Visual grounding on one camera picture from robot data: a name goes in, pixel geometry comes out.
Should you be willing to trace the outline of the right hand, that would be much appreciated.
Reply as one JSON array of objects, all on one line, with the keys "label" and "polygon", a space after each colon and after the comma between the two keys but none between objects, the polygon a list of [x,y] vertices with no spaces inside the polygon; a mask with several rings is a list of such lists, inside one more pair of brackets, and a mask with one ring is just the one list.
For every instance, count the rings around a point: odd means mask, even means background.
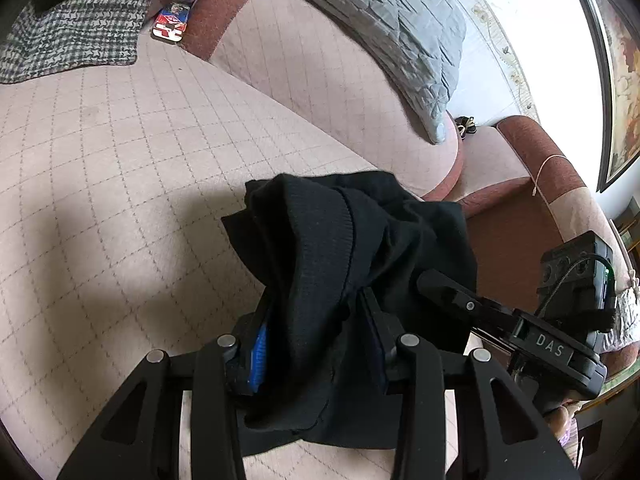
[{"label": "right hand", "polygon": [[567,456],[574,460],[578,454],[578,429],[575,414],[582,408],[580,402],[561,405],[544,416],[555,439],[559,441]]}]

